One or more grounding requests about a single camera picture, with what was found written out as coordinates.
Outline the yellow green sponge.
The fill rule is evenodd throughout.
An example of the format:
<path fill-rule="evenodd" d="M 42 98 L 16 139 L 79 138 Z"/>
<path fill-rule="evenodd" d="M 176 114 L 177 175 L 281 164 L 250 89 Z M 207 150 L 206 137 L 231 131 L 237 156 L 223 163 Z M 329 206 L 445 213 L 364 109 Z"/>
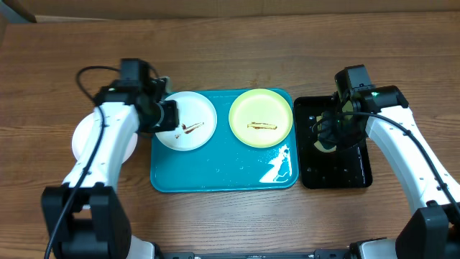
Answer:
<path fill-rule="evenodd" d="M 354 110 L 350 101 L 337 110 L 326 110 L 316 117 L 313 131 L 317 133 L 314 146 L 323 153 L 332 153 L 337 149 L 345 149 L 356 143 L 351 128 L 352 115 L 333 118 L 334 115 Z"/>

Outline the white plate with stain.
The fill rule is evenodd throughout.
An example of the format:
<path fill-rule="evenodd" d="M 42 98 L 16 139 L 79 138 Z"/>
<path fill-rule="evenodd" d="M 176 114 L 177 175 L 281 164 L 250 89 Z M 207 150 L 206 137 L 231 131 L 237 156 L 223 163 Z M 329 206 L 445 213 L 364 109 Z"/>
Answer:
<path fill-rule="evenodd" d="M 73 133 L 71 146 L 72 146 L 73 155 L 76 160 L 78 160 L 79 157 L 81 156 L 81 153 L 83 152 L 85 144 L 91 133 L 91 129 L 93 127 L 93 116 L 94 116 L 94 113 L 91 113 L 87 115 L 84 119 L 82 119 Z M 132 153 L 134 152 L 137 146 L 137 140 L 138 140 L 138 134 L 134 133 L 125 150 L 125 154 L 123 157 L 123 163 L 125 163 L 130 158 Z"/>

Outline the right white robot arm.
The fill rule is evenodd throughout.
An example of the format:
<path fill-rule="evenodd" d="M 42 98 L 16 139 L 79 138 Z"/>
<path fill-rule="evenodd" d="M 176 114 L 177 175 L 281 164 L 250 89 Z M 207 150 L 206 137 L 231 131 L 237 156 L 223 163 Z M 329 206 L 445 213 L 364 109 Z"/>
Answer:
<path fill-rule="evenodd" d="M 408 200 L 411 218 L 395 239 L 350 244 L 349 258 L 458 258 L 459 183 L 422 136 L 396 86 L 338 92 L 340 103 L 311 127 L 321 144 L 350 145 L 368 137 L 382 151 Z"/>

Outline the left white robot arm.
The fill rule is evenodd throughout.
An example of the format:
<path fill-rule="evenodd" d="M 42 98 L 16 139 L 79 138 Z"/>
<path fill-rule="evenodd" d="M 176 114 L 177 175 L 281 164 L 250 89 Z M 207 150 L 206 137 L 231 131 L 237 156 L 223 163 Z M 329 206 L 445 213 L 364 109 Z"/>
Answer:
<path fill-rule="evenodd" d="M 168 77 L 123 78 L 92 98 L 94 123 L 79 159 L 60 186 L 41 196 L 45 258 L 156 258 L 155 245 L 132 234 L 116 190 L 132 136 L 177 127 L 177 104 L 166 100 L 168 93 Z"/>

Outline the black plastic tray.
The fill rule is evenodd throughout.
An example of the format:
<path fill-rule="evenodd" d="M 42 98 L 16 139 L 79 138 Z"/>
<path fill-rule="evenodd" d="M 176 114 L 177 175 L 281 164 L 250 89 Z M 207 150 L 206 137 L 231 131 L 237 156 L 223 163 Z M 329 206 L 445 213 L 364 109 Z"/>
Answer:
<path fill-rule="evenodd" d="M 372 184 L 372 169 L 365 138 L 343 150 L 323 153 L 313 145 L 316 117 L 334 110 L 339 99 L 333 96 L 304 96 L 294 101 L 295 139 L 302 184 L 309 189 L 367 188 Z"/>

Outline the teal plastic tray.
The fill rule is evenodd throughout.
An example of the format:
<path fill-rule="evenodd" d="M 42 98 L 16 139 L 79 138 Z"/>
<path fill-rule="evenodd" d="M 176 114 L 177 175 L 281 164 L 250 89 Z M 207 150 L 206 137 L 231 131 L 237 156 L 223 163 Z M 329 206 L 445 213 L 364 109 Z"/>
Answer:
<path fill-rule="evenodd" d="M 273 88 L 293 107 L 290 95 Z M 279 144 L 250 147 L 236 138 L 229 125 L 234 100 L 247 89 L 193 91 L 214 105 L 217 125 L 211 139 L 189 151 L 177 151 L 152 140 L 150 182 L 164 193 L 248 191 L 289 188 L 298 179 L 298 156 L 294 123 Z"/>

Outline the light green plate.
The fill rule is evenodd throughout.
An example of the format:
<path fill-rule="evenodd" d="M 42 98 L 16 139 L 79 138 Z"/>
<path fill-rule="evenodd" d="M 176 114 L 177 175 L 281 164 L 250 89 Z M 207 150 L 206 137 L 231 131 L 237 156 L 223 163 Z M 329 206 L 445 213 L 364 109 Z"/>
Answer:
<path fill-rule="evenodd" d="M 229 110 L 229 125 L 236 138 L 250 147 L 267 148 L 281 143 L 293 126 L 288 101 L 269 89 L 240 94 Z"/>

